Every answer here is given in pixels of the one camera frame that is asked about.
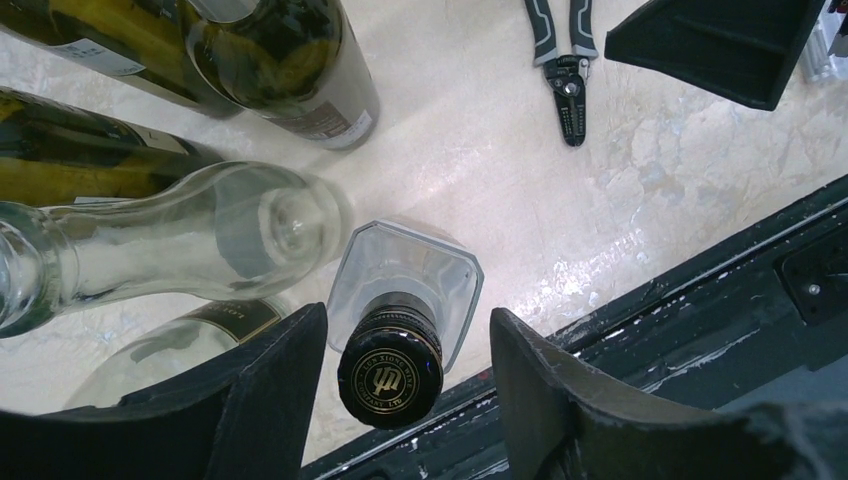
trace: table surface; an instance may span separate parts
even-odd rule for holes
[[[595,5],[595,41],[642,2]],[[552,0],[560,45],[567,3]],[[258,160],[320,175],[354,223],[403,215],[450,232],[486,283],[446,387],[490,364],[488,317],[505,306],[543,334],[573,322],[727,236],[848,173],[848,84],[792,77],[777,111],[750,110],[659,73],[599,59],[588,138],[562,141],[533,68],[520,0],[346,5],[379,91],[371,139],[321,150],[250,113],[216,121],[0,34],[0,85]],[[326,301],[338,260],[285,292]],[[0,408],[44,413],[107,356],[202,304],[163,294],[57,318],[0,340]],[[330,350],[308,462],[367,431],[338,399]]]

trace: clear glass bottle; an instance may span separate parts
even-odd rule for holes
[[[338,0],[181,5],[189,55],[222,95],[324,148],[365,142],[380,102]]]
[[[329,260],[341,221],[323,182],[254,162],[212,165],[140,200],[0,202],[0,338],[152,293],[277,294]]]
[[[357,229],[330,292],[339,394],[351,414],[377,428],[400,428],[430,411],[483,286],[474,255],[424,231],[389,221]]]
[[[65,409],[111,407],[247,342],[291,312],[276,297],[213,302],[160,325],[101,363]]]

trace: empty glass bottle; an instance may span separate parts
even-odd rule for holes
[[[83,381],[65,409],[117,405],[124,395],[191,370],[249,341],[289,313],[276,297],[206,304],[115,352]]]
[[[322,182],[254,162],[212,165],[139,200],[0,202],[0,338],[151,293],[268,297],[326,262],[340,230]]]

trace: bottle cap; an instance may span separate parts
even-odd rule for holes
[[[432,311],[393,292],[374,299],[345,346],[339,396],[362,423],[380,429],[424,418],[442,391],[442,350]]]

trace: black and gray handle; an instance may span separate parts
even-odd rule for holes
[[[572,53],[589,58],[598,58],[595,39],[592,38],[592,0],[571,0],[568,29],[571,34]]]
[[[536,58],[533,60],[533,65],[538,67],[559,56],[556,49],[554,17],[551,15],[548,0],[524,0],[524,5],[530,15],[533,36],[536,37]]]

